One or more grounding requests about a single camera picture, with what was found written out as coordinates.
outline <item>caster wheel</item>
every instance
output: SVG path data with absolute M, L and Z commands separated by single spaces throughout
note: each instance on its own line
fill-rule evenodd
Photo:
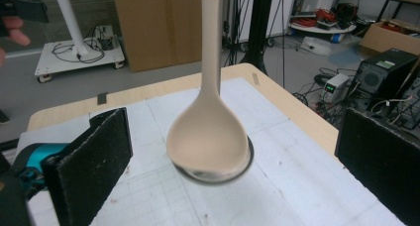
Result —
M 40 75 L 37 77 L 39 83 L 45 83 L 47 81 L 52 80 L 53 77 L 50 74 Z
M 296 30 L 289 27 L 289 28 L 287 28 L 287 33 L 286 34 L 289 35 L 289 36 L 294 36 L 294 35 L 296 35 Z
M 243 53 L 246 53 L 248 50 L 248 43 L 241 43 L 240 48 Z
M 274 47 L 274 39 L 273 39 L 273 38 L 269 38 L 269 39 L 267 39 L 267 40 L 266 40 L 266 45 L 267 45 L 269 48 Z
M 119 69 L 121 67 L 124 66 L 124 62 L 123 61 L 117 61 L 114 63 L 114 68 Z
M 346 34 L 335 34 L 331 37 L 331 42 L 334 44 L 338 44 L 343 40 L 343 38 L 346 36 Z

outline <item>white stand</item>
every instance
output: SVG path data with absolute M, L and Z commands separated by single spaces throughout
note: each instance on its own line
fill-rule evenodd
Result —
M 35 71 L 35 76 L 38 77 L 39 82 L 51 80 L 52 73 L 107 63 L 115 63 L 115 68 L 120 68 L 124 65 L 124 54 L 116 36 L 111 38 L 113 47 L 112 50 L 103 51 L 103 54 L 100 51 L 93 50 L 86 44 L 87 42 L 96 42 L 101 50 L 102 47 L 96 38 L 93 38 L 93 40 L 92 38 L 87 38 L 83 41 L 69 0 L 57 0 L 57 2 L 72 40 L 48 43 L 44 45 L 44 49 L 41 53 L 38 66 Z M 68 51 L 59 54 L 59 56 L 55 55 L 53 52 L 59 47 L 68 47 Z
M 302 26 L 290 24 L 290 28 L 295 29 L 295 30 L 310 32 L 310 33 L 332 35 L 331 42 L 334 44 L 337 44 L 343 40 L 344 36 L 347 33 L 353 31 L 356 28 L 356 26 L 351 25 L 349 28 L 344 29 L 344 30 L 340 30 L 337 28 L 331 28 L 331 30 L 323 30 L 317 27 L 302 27 Z

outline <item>finger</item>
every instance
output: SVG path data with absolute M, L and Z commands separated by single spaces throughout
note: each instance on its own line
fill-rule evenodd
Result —
M 0 66 L 3 65 L 5 59 L 6 59 L 6 52 L 3 49 L 0 49 Z
M 22 33 L 19 29 L 9 30 L 9 38 L 19 45 L 26 46 L 31 43 L 31 40 Z
M 3 17 L 6 29 L 18 29 L 24 25 L 24 21 L 19 17 Z

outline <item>table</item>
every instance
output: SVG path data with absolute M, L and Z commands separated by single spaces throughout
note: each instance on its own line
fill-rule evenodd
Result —
M 222 80 L 242 77 L 283 112 L 294 124 L 334 158 L 338 130 L 298 101 L 261 71 L 248 64 L 222 68 Z M 200 86 L 201 73 L 183 76 L 107 95 L 107 103 L 97 105 L 96 98 L 81 100 L 35 113 L 28 131 L 62 123 L 87 113 L 136 103 L 148 98 Z
M 97 111 L 127 108 L 133 157 L 92 226 L 401 225 L 332 158 L 337 130 L 249 64 L 222 76 L 221 97 L 255 150 L 249 171 L 229 184 L 188 180 L 166 153 L 165 137 L 198 95 L 200 74 L 110 94 L 106 105 L 92 98 L 38 112 L 19 144 L 68 143 Z M 57 225 L 47 192 L 29 208 L 40 225 Z

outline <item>beige spoon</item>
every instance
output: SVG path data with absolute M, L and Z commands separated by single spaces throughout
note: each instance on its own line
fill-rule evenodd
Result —
M 167 153 L 189 177 L 229 181 L 251 164 L 244 127 L 220 98 L 221 0 L 202 0 L 202 81 L 197 99 L 173 123 Z

